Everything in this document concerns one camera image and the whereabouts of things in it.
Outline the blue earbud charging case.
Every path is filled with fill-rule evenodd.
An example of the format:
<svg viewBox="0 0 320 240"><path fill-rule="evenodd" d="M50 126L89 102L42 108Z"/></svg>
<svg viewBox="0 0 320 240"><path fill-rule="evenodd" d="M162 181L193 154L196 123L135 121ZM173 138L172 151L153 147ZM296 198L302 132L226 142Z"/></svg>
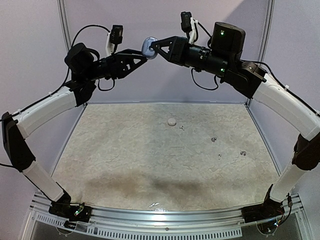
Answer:
<svg viewBox="0 0 320 240"><path fill-rule="evenodd" d="M147 37L142 43L141 53L148 60L153 60L157 56L157 53L151 47L152 43L157 40L158 40L157 38L150 36L150 37Z"/></svg>

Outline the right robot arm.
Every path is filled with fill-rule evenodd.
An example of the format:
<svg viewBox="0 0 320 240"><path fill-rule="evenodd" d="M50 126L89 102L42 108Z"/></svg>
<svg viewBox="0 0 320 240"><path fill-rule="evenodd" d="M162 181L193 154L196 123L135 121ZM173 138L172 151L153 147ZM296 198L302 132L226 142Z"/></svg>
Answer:
<svg viewBox="0 0 320 240"><path fill-rule="evenodd" d="M245 35L239 27L216 22L208 48L195 45L192 34L145 41L168 62L215 75L246 98L273 110L299 132L291 162L258 208L262 218L269 218L304 173L320 162L320 114L280 83L272 71L261 68L260 62L241 59Z"/></svg>

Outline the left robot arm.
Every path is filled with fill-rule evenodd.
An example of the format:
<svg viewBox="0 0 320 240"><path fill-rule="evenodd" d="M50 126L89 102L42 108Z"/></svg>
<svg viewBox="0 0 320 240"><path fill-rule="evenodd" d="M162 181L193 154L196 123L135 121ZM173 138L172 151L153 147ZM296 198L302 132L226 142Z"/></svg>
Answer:
<svg viewBox="0 0 320 240"><path fill-rule="evenodd" d="M26 138L56 116L87 103L97 87L97 80L123 79L146 63L147 58L133 49L100 58L96 50L80 42L70 48L64 61L71 71L70 81L28 109L4 113L1 120L3 146L11 166L54 202L55 209L63 217L70 217L75 211L71 197L36 161Z"/></svg>

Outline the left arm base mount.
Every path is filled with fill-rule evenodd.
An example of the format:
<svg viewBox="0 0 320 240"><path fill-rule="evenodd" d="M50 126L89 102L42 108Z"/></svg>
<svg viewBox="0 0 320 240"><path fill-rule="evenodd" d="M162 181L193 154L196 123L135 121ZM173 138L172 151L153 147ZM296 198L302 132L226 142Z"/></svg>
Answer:
<svg viewBox="0 0 320 240"><path fill-rule="evenodd" d="M93 208L84 203L52 202L48 212L52 215L66 218L69 222L88 223Z"/></svg>

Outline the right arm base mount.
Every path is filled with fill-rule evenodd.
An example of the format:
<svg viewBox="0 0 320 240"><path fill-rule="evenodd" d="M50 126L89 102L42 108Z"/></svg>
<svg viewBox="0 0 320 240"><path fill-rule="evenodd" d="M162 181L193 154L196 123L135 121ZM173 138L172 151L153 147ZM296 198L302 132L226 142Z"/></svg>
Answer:
<svg viewBox="0 0 320 240"><path fill-rule="evenodd" d="M245 223L257 222L282 216L285 213L283 202L277 202L271 199L268 191L263 203L245 206L241 208L241 216Z"/></svg>

